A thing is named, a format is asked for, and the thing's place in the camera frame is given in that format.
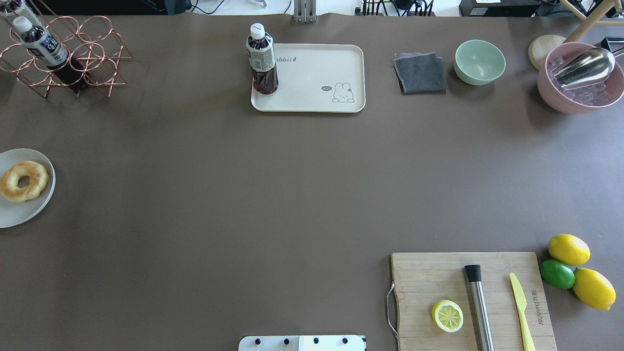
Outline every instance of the stainless steel muddler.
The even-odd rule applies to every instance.
[[[474,304],[475,314],[477,316],[477,329],[483,351],[494,351],[494,341],[492,340],[492,332],[490,331],[490,321],[487,318],[487,308],[485,307],[485,295],[483,294],[483,286],[481,286],[481,265],[472,264],[464,266],[468,282],[470,283],[470,292],[472,302]]]

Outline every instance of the wooden cutting board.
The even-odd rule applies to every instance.
[[[535,252],[395,252],[392,276],[399,351],[478,351],[464,270],[469,264],[481,265],[496,350],[524,349],[510,272],[520,280],[527,298],[525,315],[536,351],[557,350]],[[464,313],[464,326],[455,333],[447,333],[433,322],[431,309],[442,299],[456,302]]]

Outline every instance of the brown tabletop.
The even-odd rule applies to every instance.
[[[244,42],[355,44],[366,107],[262,113]],[[0,74],[0,151],[41,151],[50,203],[0,229],[0,350],[236,350],[243,335],[364,334],[395,349],[393,252],[534,251],[582,237],[624,291],[622,103],[584,116],[541,100],[527,48],[576,21],[328,14],[115,17],[135,60],[110,99],[48,100]],[[617,27],[583,37],[595,44]],[[507,70],[452,70],[468,39]],[[3,47],[10,42],[0,37]],[[405,96],[392,58],[436,52],[449,89]],[[559,350],[618,350],[622,303],[591,309],[545,285]]]

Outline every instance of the plastic bottle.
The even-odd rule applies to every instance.
[[[253,87],[260,94],[272,94],[280,85],[275,67],[273,37],[260,23],[252,24],[250,30],[251,34],[247,38],[246,47],[253,75]]]
[[[33,56],[42,59],[69,89],[79,91],[88,86],[83,73],[72,68],[84,69],[84,66],[74,57],[70,64],[67,49],[46,28],[35,26],[22,16],[15,18],[13,28],[20,33],[24,47]]]
[[[10,25],[19,16],[26,17],[35,26],[43,26],[43,22],[26,4],[26,0],[0,0],[0,16]]]

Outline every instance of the folded napkin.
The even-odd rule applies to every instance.
[[[436,53],[398,54],[392,60],[403,93],[445,91],[449,88],[442,68],[442,58]]]

